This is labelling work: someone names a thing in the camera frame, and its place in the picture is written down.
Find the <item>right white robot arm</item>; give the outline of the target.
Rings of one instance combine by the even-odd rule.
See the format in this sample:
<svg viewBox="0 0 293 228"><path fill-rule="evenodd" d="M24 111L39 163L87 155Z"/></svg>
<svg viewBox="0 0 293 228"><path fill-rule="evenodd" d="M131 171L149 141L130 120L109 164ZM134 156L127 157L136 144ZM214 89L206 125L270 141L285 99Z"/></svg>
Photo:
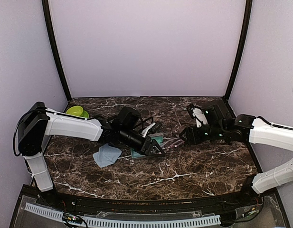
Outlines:
<svg viewBox="0 0 293 228"><path fill-rule="evenodd" d="M268 122L261 116L246 114L187 127L179 137L188 145L224 140L226 143L269 145L293 152L293 127ZM237 194L236 201L241 206L247 206L256 194L289 182L293 183L293 158L269 171L248 176L241 192Z"/></svg>

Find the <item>teal glasses case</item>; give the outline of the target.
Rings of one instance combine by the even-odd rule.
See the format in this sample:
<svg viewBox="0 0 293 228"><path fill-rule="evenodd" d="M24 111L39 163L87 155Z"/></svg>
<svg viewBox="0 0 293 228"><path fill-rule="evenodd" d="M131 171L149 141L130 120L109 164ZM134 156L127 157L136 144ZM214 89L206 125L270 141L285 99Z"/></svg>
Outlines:
<svg viewBox="0 0 293 228"><path fill-rule="evenodd" d="M163 133L149 134L149 136L151 137L151 139L155 139L159 145L161 145L163 143ZM130 148L130 152L131 152L131 157L133 159L146 157L146 155L139 154L133 148Z"/></svg>

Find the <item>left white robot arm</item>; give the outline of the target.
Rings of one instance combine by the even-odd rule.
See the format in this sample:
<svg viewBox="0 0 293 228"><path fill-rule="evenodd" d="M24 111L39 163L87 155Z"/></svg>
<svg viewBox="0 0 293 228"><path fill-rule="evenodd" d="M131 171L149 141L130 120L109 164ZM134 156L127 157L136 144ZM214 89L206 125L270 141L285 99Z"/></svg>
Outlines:
<svg viewBox="0 0 293 228"><path fill-rule="evenodd" d="M47 169L42 143L45 136L59 135L82 138L92 142L123 143L145 156L163 157L164 150L149 135L160 129L161 123L152 122L144 126L141 114L130 107L123 107L118 115L108 119L102 116L84 118L57 112L36 102L19 119L12 140L15 156L23 156L34 178L37 188L43 192L43 200L51 207L58 207L61 196L54 191L55 186Z"/></svg>

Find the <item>pink frame sunglasses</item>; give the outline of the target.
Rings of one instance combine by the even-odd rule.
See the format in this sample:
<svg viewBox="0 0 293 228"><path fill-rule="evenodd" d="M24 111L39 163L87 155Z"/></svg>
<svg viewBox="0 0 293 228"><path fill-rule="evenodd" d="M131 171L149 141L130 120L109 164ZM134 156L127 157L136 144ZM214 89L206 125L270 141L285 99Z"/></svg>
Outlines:
<svg viewBox="0 0 293 228"><path fill-rule="evenodd" d="M161 148L164 151L171 150L173 148L179 147L184 143L184 141L180 138L169 139L161 144Z"/></svg>

